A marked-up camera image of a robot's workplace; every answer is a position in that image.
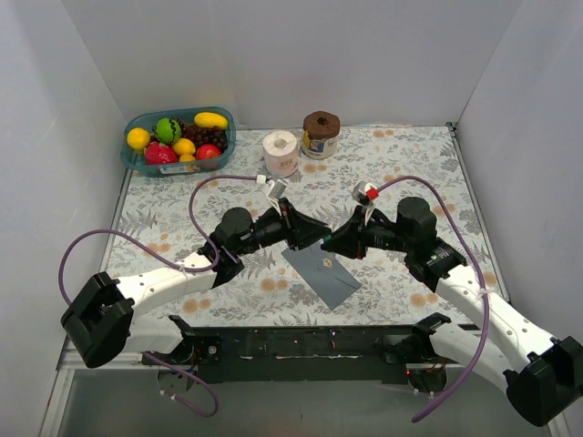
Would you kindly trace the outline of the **grey envelope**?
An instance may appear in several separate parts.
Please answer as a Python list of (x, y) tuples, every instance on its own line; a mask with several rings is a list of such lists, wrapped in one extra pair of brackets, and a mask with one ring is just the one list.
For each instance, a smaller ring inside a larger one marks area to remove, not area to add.
[(328, 309), (335, 310), (362, 284), (333, 253), (322, 250), (321, 245), (317, 241), (307, 249), (285, 249), (281, 255)]

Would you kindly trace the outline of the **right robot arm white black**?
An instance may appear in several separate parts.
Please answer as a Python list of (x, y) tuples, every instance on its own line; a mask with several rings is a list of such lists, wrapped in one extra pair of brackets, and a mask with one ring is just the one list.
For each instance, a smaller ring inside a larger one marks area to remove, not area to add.
[(527, 422), (543, 427), (582, 396), (582, 346), (529, 321), (495, 293), (481, 290), (474, 269), (436, 233), (422, 198), (405, 198), (395, 221), (374, 220), (362, 206), (322, 250), (363, 259), (368, 249), (399, 251), (412, 276), (463, 312), (477, 337), (440, 313), (417, 322), (394, 352), (421, 361), (446, 358), (493, 383)]

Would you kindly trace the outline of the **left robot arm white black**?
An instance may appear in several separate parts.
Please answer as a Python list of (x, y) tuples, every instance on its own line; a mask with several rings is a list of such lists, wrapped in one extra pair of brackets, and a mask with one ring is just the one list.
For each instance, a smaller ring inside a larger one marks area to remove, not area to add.
[(93, 275), (61, 318), (66, 335), (89, 369), (121, 352), (155, 352), (176, 364), (194, 351), (188, 324), (178, 316), (157, 319), (149, 312), (195, 292), (231, 281), (244, 268), (241, 256), (279, 242), (300, 250), (329, 236), (330, 228), (297, 211), (287, 198), (253, 218), (245, 208), (227, 210), (204, 246), (178, 263), (134, 276)]

